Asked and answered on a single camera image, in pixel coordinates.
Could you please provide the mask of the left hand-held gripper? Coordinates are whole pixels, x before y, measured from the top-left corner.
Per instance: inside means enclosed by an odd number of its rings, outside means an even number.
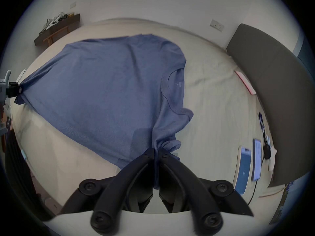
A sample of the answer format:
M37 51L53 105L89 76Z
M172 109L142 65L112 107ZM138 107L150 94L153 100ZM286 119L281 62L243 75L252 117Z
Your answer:
M6 72L5 78L0 79L0 104L4 105L7 98L13 98L20 95L23 91L23 86L18 82L9 82L11 70Z

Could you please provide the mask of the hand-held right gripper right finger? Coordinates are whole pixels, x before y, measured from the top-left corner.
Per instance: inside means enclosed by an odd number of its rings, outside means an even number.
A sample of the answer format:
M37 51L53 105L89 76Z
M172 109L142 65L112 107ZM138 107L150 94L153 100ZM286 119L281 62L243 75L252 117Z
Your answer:
M175 194L160 198L169 213L190 210L196 233L218 233L224 224L221 212L254 217L252 210L232 183L226 180L198 178L187 166L165 149L158 152L160 191L171 187L166 180L173 181Z

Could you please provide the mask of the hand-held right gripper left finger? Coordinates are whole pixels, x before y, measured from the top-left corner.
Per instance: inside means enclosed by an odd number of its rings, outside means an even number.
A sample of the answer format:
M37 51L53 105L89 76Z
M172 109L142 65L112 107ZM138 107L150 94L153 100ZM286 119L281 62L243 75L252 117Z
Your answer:
M114 235L118 231L121 211L141 213L153 196L154 148L147 149L116 176L97 180L85 179L68 198L59 215L92 211L90 226L100 235ZM140 195L140 201L130 201L130 190L140 175L145 173L145 184L149 188Z

